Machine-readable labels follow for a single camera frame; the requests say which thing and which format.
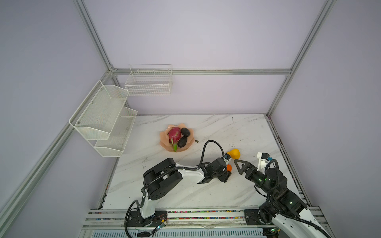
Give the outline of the pink dragon fruit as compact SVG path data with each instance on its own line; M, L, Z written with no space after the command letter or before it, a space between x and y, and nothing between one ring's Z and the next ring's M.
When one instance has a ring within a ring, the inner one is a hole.
M181 129L179 127L172 127L171 130L168 132L168 137L169 143L172 146L173 151L176 152L178 149L177 142L182 137Z

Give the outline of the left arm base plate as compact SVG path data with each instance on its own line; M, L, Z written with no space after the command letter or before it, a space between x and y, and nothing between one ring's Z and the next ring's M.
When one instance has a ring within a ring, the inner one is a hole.
M143 218L140 211L136 209L129 212L126 220L126 226L130 227L157 227L167 220L167 211L155 211L154 215Z

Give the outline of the dark avocado with stem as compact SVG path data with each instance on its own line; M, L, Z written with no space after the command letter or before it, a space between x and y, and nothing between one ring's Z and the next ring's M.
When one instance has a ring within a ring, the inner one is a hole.
M187 138L186 136L183 136L183 137L181 137L181 138L179 139L179 141L177 142L177 146L178 146L179 148L183 148L183 147L186 146L187 142L188 142L188 138Z

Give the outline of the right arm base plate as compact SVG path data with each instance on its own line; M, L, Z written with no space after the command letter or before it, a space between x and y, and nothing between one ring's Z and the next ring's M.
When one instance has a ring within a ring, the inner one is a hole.
M260 209L246 209L244 216L248 226L272 224L272 215Z

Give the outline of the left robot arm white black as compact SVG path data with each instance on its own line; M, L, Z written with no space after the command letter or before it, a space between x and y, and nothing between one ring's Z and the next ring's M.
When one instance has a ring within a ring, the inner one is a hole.
M228 169L232 157L225 153L213 162L201 162L195 167L182 166L175 163L173 158L167 158L146 171L143 175L142 201L139 212L142 218L152 217L156 203L166 196L181 181L191 184L205 184L213 179L227 182L231 176Z

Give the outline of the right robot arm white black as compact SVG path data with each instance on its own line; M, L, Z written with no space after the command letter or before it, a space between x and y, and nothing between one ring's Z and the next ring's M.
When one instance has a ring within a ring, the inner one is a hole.
M248 161L235 160L239 174L266 194L258 217L272 223L290 238L330 238L329 233L315 220L306 203L287 187L287 178L276 159L269 161L262 173Z

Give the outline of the yellow pear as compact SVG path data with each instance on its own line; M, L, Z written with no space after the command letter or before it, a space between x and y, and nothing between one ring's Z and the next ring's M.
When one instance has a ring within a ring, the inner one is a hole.
M238 160L238 159L240 159L240 157L241 157L241 153L240 153L240 151L239 151L238 149L233 149L233 150L227 152L227 154L228 154L232 159L234 159L234 160Z

